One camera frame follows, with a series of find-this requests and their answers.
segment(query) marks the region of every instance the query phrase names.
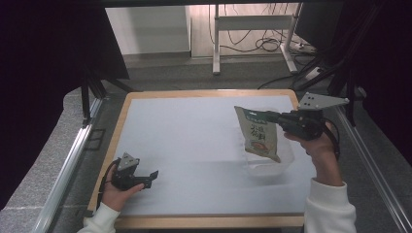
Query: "metal stand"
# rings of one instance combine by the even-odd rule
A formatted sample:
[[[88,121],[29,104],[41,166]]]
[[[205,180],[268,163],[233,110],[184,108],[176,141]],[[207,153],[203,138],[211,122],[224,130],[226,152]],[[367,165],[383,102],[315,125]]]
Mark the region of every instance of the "metal stand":
[[[289,30],[286,42],[280,48],[286,59],[291,73],[297,73],[296,66],[289,53],[292,35],[296,27],[297,18],[300,12],[301,3],[297,5],[292,16],[246,16],[246,17],[219,17],[219,4],[215,9],[215,44],[213,52],[213,74],[221,72],[221,56],[219,45],[219,32],[229,30]]]

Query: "white board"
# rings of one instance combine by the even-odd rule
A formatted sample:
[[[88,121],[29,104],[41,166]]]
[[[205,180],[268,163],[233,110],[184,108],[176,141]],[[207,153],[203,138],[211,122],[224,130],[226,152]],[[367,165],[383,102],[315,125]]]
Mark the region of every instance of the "white board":
[[[130,198],[123,216],[303,213],[315,170],[296,142],[279,138],[294,161],[279,176],[253,176],[234,106],[289,112],[289,96],[134,99],[115,158],[140,158],[135,176],[159,171]]]

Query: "wall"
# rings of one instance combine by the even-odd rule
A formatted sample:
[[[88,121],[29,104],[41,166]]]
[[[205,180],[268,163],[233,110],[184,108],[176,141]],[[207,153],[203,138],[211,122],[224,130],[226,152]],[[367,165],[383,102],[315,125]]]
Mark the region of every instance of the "wall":
[[[190,51],[189,7],[106,9],[121,54]]]

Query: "gray carpet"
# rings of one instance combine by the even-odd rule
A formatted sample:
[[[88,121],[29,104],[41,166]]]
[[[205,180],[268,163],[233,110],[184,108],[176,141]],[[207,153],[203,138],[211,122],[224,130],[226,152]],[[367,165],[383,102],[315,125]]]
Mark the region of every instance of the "gray carpet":
[[[139,90],[176,90],[176,89],[223,89],[223,88],[257,88],[263,83],[289,74],[286,64],[280,57],[227,59],[223,61],[222,73],[212,75],[210,60],[173,61],[147,66],[128,63],[129,81],[124,83]],[[268,88],[288,88],[291,79],[281,80]],[[327,81],[311,88],[312,92],[325,92]],[[106,149],[112,137],[115,122],[125,93],[116,86],[105,83],[109,92],[104,99],[93,134],[88,139],[75,175],[69,183],[60,208],[52,221],[50,232],[76,232],[83,226],[83,216],[89,202],[91,192],[103,162]],[[80,92],[74,91],[65,99],[65,110],[55,133],[45,145],[39,156],[41,162],[33,167],[33,171],[21,184],[8,209],[0,214],[0,232],[28,232],[47,198],[51,186],[61,168],[64,155],[68,153],[77,131],[81,127],[82,110]],[[349,185],[350,201],[357,207],[358,232],[399,232],[393,218],[383,202],[371,178],[355,150],[348,140],[335,110],[326,111],[326,116],[335,121],[341,129],[342,155],[340,165],[345,181]],[[412,170],[401,154],[382,134],[379,128],[362,109],[361,102],[356,104],[355,119],[357,128],[371,149],[379,167],[384,172],[391,187],[399,197],[405,210],[412,210],[412,188],[407,184],[412,178]],[[299,228],[282,229],[282,232],[299,232]],[[118,232],[148,232],[145,230],[120,230]],[[261,230],[230,232],[262,232]]]

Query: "metal frame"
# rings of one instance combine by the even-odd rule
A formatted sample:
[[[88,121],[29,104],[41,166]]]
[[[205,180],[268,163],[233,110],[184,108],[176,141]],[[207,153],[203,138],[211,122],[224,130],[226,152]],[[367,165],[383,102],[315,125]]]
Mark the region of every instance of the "metal frame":
[[[49,226],[52,223],[54,214],[58,208],[58,205],[61,201],[61,198],[66,190],[67,184],[69,183],[73,171],[76,168],[77,162],[82,150],[85,146],[88,135],[90,134],[91,127],[95,121],[95,117],[100,109],[102,100],[95,99],[91,105],[90,116],[91,120],[86,127],[83,127],[79,130],[79,133],[76,137],[76,140],[69,151],[69,154],[64,161],[64,164],[58,174],[56,181],[49,193],[48,199],[37,217],[36,223],[32,229],[32,233],[47,232]]]
[[[367,149],[367,146],[363,142],[363,139],[361,138],[361,135],[359,134],[357,128],[355,126],[352,126],[351,122],[349,122],[349,120],[346,118],[345,110],[343,107],[337,107],[337,113],[346,131],[349,134],[349,138],[351,139],[356,150],[358,151],[360,159],[362,160],[367,172],[369,173],[370,178],[375,183],[376,189],[378,189],[379,193],[381,194],[381,197],[385,202],[392,217],[394,218],[394,221],[397,227],[399,228],[400,232],[412,232],[411,221],[409,220],[404,208],[397,199],[394,191],[389,186],[384,175],[382,174],[381,170],[379,169],[378,165],[373,159],[373,156]]]
[[[298,3],[295,13],[283,16],[246,16],[246,17],[219,17],[219,4],[215,8],[215,44],[213,52],[213,74],[221,73],[221,55],[219,32],[227,30],[289,30],[285,43],[280,48],[292,74],[297,73],[296,66],[289,52],[292,35],[302,4]]]

